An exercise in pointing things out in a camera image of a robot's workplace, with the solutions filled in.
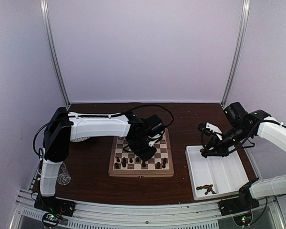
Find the chessboard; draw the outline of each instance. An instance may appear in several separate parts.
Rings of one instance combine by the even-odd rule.
[[[174,175],[173,159],[168,130],[163,139],[154,144],[157,152],[145,163],[134,153],[123,151],[128,142],[124,137],[113,140],[109,171],[112,177],[172,177]]]

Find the aluminum frame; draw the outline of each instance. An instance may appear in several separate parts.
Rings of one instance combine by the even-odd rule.
[[[31,191],[21,189],[13,208],[13,215],[9,228],[18,229],[22,216],[40,220],[43,211],[34,208]],[[185,229],[199,225],[216,224],[218,220],[232,215],[221,216],[218,199],[206,202],[156,205],[156,206],[128,206],[109,205],[75,201],[73,217],[64,217],[65,222],[60,225],[66,228],[119,228],[119,229]],[[260,200],[260,209],[264,208],[266,200]],[[268,198],[268,206],[276,229],[285,229],[277,199]]]
[[[63,83],[63,79],[62,79],[62,75],[61,75],[61,69],[60,69],[59,63],[58,63],[58,57],[57,57],[57,53],[56,53],[55,45],[54,45],[54,39],[53,39],[53,34],[52,34],[52,28],[51,28],[51,22],[50,22],[50,16],[49,16],[49,10],[48,10],[48,1],[47,0],[41,0],[41,12],[42,12],[44,25],[46,27],[48,43],[49,43],[49,47],[50,47],[50,51],[51,51],[51,59],[53,62],[56,78],[58,80],[59,88],[61,90],[63,99],[66,103],[66,107],[69,107],[71,103],[70,103],[70,100],[68,98],[65,85]]]
[[[245,40],[245,33],[247,30],[247,24],[248,24],[248,18],[249,18],[249,10],[250,10],[250,0],[244,0],[243,11],[242,11],[241,19],[240,19],[240,25],[239,25],[239,31],[238,31],[238,37],[237,37],[233,62],[232,62],[232,66],[230,69],[228,82],[227,82],[227,85],[225,87],[225,93],[224,93],[223,99],[221,101],[221,104],[223,107],[226,106],[227,99],[228,99],[228,96],[230,94],[232,83],[233,83],[233,80],[234,80],[234,77],[236,74],[239,58],[241,55],[241,49],[242,49],[242,46],[243,46],[244,40]]]

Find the plastic tray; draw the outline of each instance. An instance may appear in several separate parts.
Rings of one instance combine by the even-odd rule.
[[[238,193],[241,186],[247,183],[248,177],[237,152],[229,156],[201,156],[202,146],[188,146],[186,160],[189,168],[193,197],[195,200],[220,198]],[[216,194],[206,189],[196,190],[197,186],[213,184]]]

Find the dark wooden tabletop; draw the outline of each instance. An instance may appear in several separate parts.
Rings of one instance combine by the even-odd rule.
[[[73,104],[70,111],[107,114],[128,110],[138,104]],[[185,158],[185,148],[201,145],[200,122],[210,122],[226,131],[231,128],[219,104],[161,104],[172,111],[174,123],[168,128],[174,176],[167,178],[110,177],[108,166],[113,137],[95,137],[81,143],[70,143],[65,164],[72,177],[66,186],[57,185],[58,197],[78,201],[121,205],[162,205],[193,203],[191,181]],[[170,116],[157,107],[135,111],[140,117],[159,115],[169,123]],[[240,158],[249,180],[255,179],[251,164],[242,150]]]

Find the white wall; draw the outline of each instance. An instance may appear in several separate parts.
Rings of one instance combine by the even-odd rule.
[[[263,109],[286,125],[286,0],[252,0],[240,63],[228,104]],[[263,178],[286,173],[286,153],[255,138],[251,149]],[[286,198],[279,198],[286,220]]]
[[[27,188],[36,171],[36,130],[63,105],[40,1],[1,0],[0,229],[7,226],[19,188]]]
[[[220,102],[242,0],[50,0],[72,102]]]

